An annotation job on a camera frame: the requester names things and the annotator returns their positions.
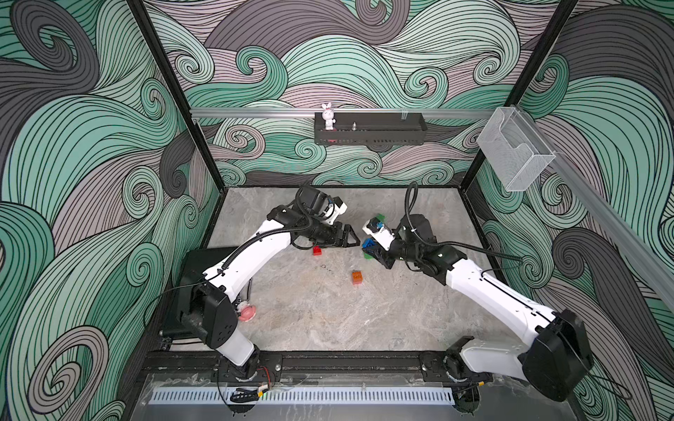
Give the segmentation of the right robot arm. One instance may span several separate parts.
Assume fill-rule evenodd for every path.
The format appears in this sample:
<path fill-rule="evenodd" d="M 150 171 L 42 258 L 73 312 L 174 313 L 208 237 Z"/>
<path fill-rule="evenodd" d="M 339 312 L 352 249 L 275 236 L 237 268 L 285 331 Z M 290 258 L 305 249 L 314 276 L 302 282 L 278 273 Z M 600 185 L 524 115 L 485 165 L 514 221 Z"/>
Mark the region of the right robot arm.
<path fill-rule="evenodd" d="M 470 298 L 503 323 L 516 341 L 480 341 L 465 337 L 449 349 L 449 373 L 460 380 L 478 374 L 523 380 L 556 402 L 563 402 L 589 378 L 614 396 L 632 399 L 623 384 L 593 375 L 593 353 L 584 321 L 571 310 L 561 312 L 526 298 L 480 268 L 457 241 L 440 242 L 421 214 L 405 215 L 389 228 L 377 218 L 363 226 L 363 252 L 392 268 L 402 261 L 443 286 Z"/>

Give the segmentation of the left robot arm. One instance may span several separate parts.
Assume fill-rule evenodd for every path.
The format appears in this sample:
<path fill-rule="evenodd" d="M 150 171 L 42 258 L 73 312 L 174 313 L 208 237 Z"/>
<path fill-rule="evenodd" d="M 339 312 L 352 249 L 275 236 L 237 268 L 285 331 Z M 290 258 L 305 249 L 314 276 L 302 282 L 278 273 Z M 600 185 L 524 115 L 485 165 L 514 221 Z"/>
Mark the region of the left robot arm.
<path fill-rule="evenodd" d="M 238 368 L 243 377 L 251 377 L 258 370 L 260 349 L 239 328 L 236 298 L 260 269 L 298 237 L 321 248 L 360 245 L 359 239 L 348 242 L 356 237 L 350 225 L 283 207 L 268 215 L 255 233 L 222 261 L 202 271 L 187 268 L 187 274 L 195 279 L 167 289 L 155 300 L 177 293 L 177 321 Z"/>

